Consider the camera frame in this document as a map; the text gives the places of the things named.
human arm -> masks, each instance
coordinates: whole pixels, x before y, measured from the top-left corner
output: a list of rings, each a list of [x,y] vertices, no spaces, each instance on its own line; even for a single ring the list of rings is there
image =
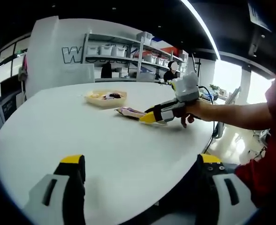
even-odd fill
[[[211,105],[198,100],[194,105],[186,107],[186,116],[181,123],[186,127],[188,122],[193,122],[192,114],[205,121],[218,121],[240,128],[264,130],[271,127],[271,114],[267,103],[253,105]]]

ceiling light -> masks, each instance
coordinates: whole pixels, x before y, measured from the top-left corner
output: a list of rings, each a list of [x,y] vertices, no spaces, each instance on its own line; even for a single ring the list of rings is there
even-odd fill
[[[199,22],[199,24],[202,26],[204,32],[207,34],[209,41],[211,42],[213,49],[217,55],[217,58],[219,60],[221,60],[220,58],[220,54],[218,52],[217,46],[214,42],[214,39],[211,35],[211,33],[209,32],[207,26],[205,25],[204,21],[202,20],[202,18],[200,17],[200,15],[198,14],[198,12],[196,11],[196,9],[192,6],[192,4],[190,2],[188,2],[187,0],[181,0],[181,2],[190,10],[190,12],[194,15],[194,17],[196,18],[196,20]]]

red shirt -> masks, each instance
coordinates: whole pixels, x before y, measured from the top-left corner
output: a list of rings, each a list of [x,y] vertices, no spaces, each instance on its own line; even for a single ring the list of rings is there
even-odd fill
[[[266,99],[272,116],[272,127],[265,157],[258,162],[251,160],[235,170],[235,174],[250,189],[252,201],[257,207],[263,206],[276,188],[276,80],[266,92]]]

white pillar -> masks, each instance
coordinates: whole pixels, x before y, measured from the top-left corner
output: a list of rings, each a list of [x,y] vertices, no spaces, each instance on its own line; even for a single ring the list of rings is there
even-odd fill
[[[241,92],[239,93],[236,105],[245,105],[247,104],[247,98],[250,87],[251,79],[251,69],[247,65],[242,67],[242,76],[241,76]]]

desk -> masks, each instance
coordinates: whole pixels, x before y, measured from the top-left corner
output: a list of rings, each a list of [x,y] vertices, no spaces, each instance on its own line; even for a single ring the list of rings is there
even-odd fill
[[[146,110],[174,98],[170,86],[105,82],[43,90],[28,99],[0,130],[0,180],[18,207],[60,160],[86,160],[86,223],[119,224],[145,211],[186,174],[212,135],[212,123],[184,129],[146,125],[85,103],[95,89],[127,91],[127,106]]]

